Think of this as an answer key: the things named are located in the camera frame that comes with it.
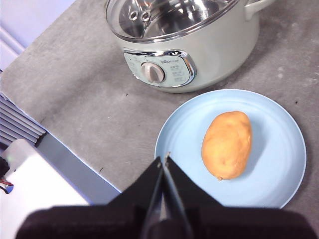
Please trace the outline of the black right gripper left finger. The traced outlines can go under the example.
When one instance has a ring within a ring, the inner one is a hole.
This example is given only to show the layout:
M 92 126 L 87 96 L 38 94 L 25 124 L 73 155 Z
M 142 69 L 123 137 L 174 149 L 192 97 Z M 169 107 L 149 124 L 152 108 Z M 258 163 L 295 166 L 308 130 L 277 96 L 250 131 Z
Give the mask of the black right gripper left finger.
M 112 213 L 132 214 L 134 210 L 147 211 L 162 170 L 161 158 L 157 157 L 139 178 L 113 199 L 107 209 Z

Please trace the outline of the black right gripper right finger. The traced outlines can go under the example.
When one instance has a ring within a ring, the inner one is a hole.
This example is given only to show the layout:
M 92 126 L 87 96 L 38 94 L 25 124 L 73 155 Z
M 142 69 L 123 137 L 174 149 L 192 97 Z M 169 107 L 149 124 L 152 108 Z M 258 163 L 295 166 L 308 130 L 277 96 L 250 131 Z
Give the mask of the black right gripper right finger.
M 164 169 L 173 197 L 185 215 L 190 216 L 191 213 L 206 207 L 223 207 L 195 184 L 170 156 L 167 156 L 164 160 Z

